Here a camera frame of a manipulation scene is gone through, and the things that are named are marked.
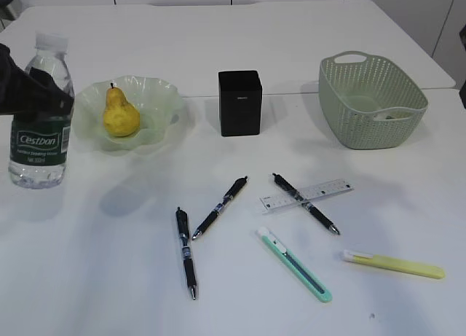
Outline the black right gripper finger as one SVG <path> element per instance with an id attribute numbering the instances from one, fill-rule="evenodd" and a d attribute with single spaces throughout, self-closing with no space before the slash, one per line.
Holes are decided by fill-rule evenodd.
<path id="1" fill-rule="evenodd" d="M 459 40 L 461 42 L 463 50 L 465 50 L 465 31 L 466 26 L 463 26 L 459 31 Z M 463 108 L 465 108 L 465 63 L 462 64 L 462 83 L 459 86 L 459 97 L 462 102 Z"/>

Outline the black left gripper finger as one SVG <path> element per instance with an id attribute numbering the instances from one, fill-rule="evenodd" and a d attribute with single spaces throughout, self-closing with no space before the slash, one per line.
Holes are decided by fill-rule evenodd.
<path id="1" fill-rule="evenodd" d="M 61 90 L 50 74 L 40 69 L 20 69 L 1 45 L 1 114 L 44 113 L 68 115 L 74 98 Z"/>

